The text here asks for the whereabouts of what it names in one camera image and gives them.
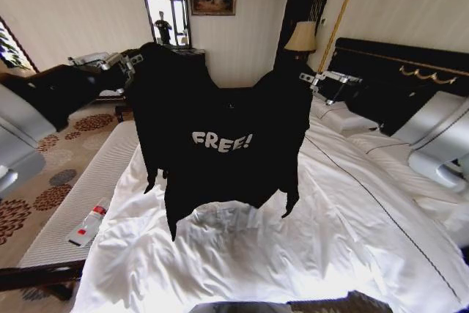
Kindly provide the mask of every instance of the water bottle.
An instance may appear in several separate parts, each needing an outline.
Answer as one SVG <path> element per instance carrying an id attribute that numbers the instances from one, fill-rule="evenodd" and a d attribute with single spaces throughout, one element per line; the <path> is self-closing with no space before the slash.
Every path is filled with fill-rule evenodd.
<path id="1" fill-rule="evenodd" d="M 95 238 L 110 202 L 109 198 L 100 199 L 86 218 L 68 234 L 67 241 L 75 246 L 84 247 Z"/>

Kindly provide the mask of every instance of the white bench cushion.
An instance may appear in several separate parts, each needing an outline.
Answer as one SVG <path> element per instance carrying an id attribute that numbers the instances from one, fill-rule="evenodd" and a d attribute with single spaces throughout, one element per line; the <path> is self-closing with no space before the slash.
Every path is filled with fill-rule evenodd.
<path id="1" fill-rule="evenodd" d="M 103 197 L 111 198 L 117 181 L 139 143 L 134 121 L 118 124 L 19 263 L 20 268 L 86 259 L 83 248 L 65 237 Z"/>

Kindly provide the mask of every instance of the bench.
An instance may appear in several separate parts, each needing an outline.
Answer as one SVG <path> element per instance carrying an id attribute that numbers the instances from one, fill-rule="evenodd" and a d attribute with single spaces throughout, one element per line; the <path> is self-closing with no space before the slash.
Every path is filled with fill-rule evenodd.
<path id="1" fill-rule="evenodd" d="M 63 301 L 71 298 L 73 287 L 65 283 L 80 279 L 91 243 L 79 248 L 65 238 L 101 198 L 113 196 L 138 143 L 134 121 L 115 127 L 18 266 L 0 270 L 0 291 L 38 287 Z"/>

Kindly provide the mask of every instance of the bedside lamp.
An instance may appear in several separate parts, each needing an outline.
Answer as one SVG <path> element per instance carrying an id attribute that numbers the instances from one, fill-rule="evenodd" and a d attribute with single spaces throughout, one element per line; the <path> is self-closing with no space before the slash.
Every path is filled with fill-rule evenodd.
<path id="1" fill-rule="evenodd" d="M 306 61 L 308 55 L 316 50 L 316 40 L 314 30 L 316 23 L 314 21 L 297 22 L 295 30 L 290 37 L 285 49 L 296 51 L 295 59 Z"/>

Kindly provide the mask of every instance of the gold pole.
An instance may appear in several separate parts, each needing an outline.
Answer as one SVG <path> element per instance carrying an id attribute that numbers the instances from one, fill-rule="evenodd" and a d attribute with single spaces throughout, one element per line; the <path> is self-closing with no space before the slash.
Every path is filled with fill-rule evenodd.
<path id="1" fill-rule="evenodd" d="M 332 33 L 330 34 L 330 37 L 329 37 L 328 46 L 325 48 L 324 54 L 322 55 L 321 64 L 318 69 L 320 73 L 323 71 L 325 60 L 328 57 L 330 47 L 332 46 L 334 38 L 336 37 L 337 30 L 339 29 L 340 22 L 342 21 L 345 8 L 347 7 L 348 3 L 349 3 L 349 0 L 344 0 L 344 2 L 342 3 L 342 8 L 340 9 L 340 13 L 337 16 L 336 24 L 334 25 L 334 29 L 332 30 Z"/>

